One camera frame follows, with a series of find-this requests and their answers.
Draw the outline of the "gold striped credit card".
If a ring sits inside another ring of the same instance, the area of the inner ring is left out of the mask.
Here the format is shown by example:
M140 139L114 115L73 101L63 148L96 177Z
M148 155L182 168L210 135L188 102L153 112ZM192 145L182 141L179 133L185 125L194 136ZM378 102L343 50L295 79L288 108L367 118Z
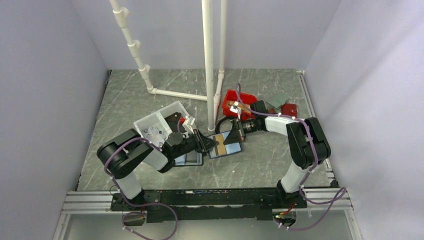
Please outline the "gold striped credit card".
M211 150L210 154L216 158L227 154L226 146L224 145L225 137L223 134L215 134L212 139L217 142L217 145Z

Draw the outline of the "blue card holder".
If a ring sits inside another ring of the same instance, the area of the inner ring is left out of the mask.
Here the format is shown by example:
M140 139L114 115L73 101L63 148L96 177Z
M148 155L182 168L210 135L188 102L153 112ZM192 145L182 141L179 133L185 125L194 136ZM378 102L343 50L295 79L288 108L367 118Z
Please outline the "blue card holder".
M221 132L221 133L218 133L218 134L223 134L224 139L225 139L227 137L227 135L229 134L229 132L230 131L225 131L225 132ZM242 145L241 145L240 142L225 145L225 148L226 148L226 154L225 155L218 156L218 157L211 156L211 150L213 149L212 148L210 151L208 151L208 157L210 159L217 159L217 158L221 158L221 157L225 157L225 156L229 156L229 155L233 155L233 154L237 154L237 153L242 152Z

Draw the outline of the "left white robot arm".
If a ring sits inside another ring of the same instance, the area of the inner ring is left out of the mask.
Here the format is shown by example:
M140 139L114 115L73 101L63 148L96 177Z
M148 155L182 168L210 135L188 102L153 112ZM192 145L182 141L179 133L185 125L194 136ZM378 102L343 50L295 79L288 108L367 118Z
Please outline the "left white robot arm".
M217 145L217 141L195 129L187 136L173 132L162 146L157 146L131 128L102 145L96 155L106 174L123 194L124 204L131 210L137 210L144 203L145 191L134 173L136 167L145 163L160 173L166 173L176 166L177 158L191 152L205 156Z

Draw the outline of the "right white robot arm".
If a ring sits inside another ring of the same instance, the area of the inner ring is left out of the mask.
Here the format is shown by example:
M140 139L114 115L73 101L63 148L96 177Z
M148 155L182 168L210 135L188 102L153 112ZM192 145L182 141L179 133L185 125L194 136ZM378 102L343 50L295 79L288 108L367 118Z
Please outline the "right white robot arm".
M314 169L331 155L331 148L319 120L315 117L297 118L271 113L263 101L249 106L235 101L229 110L237 114L224 144L242 142L247 134L257 131L286 136L292 162L286 174L277 183L276 203L287 208L295 201L295 192L301 190Z

